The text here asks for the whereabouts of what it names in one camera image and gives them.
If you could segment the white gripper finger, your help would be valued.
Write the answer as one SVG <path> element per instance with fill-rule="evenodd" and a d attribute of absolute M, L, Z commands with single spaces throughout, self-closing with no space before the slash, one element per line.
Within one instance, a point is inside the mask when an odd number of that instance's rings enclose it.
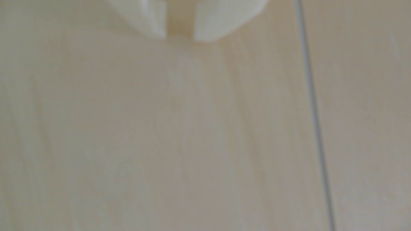
<path fill-rule="evenodd" d="M 199 0 L 194 14 L 194 41 L 214 42 L 258 16 L 268 0 Z"/>
<path fill-rule="evenodd" d="M 107 0 L 134 30 L 152 39 L 167 37 L 167 3 L 163 0 Z"/>

